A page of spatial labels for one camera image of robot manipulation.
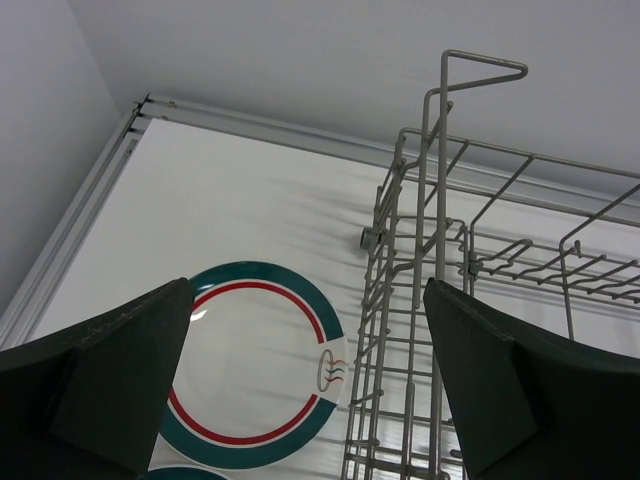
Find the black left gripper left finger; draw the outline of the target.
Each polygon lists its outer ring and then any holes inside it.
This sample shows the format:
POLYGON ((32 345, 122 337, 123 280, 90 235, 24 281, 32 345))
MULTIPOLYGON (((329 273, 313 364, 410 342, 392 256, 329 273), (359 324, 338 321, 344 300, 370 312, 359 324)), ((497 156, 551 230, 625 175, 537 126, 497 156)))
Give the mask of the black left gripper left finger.
POLYGON ((190 282, 178 278, 2 351, 2 478, 141 478, 193 304, 190 282))

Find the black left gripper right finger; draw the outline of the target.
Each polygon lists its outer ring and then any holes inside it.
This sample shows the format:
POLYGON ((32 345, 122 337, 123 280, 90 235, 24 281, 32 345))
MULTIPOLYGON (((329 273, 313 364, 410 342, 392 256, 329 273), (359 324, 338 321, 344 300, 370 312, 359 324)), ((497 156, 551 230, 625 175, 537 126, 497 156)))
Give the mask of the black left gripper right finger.
POLYGON ((431 278, 435 356, 472 479, 636 479, 639 361, 431 278))

